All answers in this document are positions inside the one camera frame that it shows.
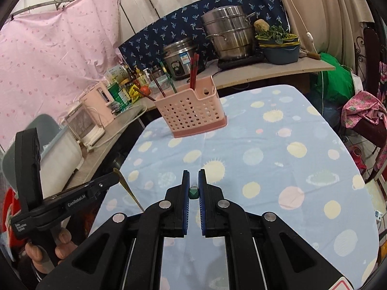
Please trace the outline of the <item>person's left hand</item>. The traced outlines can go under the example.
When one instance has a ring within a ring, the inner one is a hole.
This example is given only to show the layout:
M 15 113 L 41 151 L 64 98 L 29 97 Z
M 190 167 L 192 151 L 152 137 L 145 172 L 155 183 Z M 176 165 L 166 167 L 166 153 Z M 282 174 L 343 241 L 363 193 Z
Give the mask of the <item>person's left hand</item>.
M 54 252 L 59 258 L 58 263 L 61 263 L 77 248 L 77 246 L 72 242 L 72 235 L 66 228 L 62 228 L 58 238 L 60 243 L 56 246 Z M 48 274 L 52 270 L 52 268 L 49 268 L 49 259 L 46 259 L 44 251 L 39 246 L 28 242 L 25 245 L 25 251 L 38 272 Z

